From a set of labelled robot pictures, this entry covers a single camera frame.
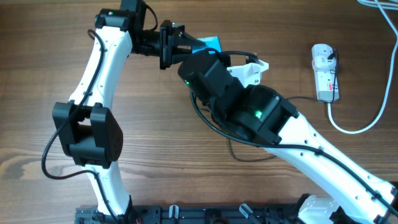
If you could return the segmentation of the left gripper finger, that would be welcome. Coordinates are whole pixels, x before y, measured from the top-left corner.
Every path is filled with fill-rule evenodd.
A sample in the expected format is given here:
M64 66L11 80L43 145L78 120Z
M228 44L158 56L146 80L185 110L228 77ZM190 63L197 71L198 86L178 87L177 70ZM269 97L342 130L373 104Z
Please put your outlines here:
M192 49L174 48L174 64L184 61L192 54Z
M178 44L179 45L183 45L183 46L205 46L206 44L201 41L198 40L194 37L192 37L190 34L186 33L186 32L179 32L178 34Z

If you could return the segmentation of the blue screen smartphone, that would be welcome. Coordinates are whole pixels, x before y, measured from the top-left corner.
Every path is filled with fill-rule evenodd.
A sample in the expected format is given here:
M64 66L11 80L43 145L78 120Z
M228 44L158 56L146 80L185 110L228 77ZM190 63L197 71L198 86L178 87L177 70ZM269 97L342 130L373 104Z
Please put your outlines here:
M221 52L221 44L218 36L212 36L212 37L202 37L198 38L198 40L202 41L205 45L201 46L193 46L192 47L192 53L196 53L201 50L205 50L207 48L211 49L216 49L218 52Z

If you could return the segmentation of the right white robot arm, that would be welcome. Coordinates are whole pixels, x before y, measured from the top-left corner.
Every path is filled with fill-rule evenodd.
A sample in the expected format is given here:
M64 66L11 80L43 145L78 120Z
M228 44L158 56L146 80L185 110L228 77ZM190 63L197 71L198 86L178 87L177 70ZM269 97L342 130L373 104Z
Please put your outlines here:
M397 187L362 169L322 137L297 108L264 85L243 85L228 67L229 52L187 55L178 75L193 105L211 113L205 123L227 139L260 147L314 181L326 193L298 205L301 223L385 223L397 214Z

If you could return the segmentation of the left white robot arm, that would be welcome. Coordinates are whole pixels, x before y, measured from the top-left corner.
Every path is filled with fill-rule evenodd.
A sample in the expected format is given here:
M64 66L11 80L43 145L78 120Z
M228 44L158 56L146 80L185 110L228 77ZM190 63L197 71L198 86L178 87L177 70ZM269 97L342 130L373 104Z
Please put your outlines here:
M169 20L144 28L150 6L122 1L119 9L102 9L88 31L94 46L76 90L65 103L56 103L53 140L88 174L98 199L99 219L105 223L132 221L131 197L119 171L123 132L111 108L119 77L131 54L158 57L161 69L180 63L203 42Z

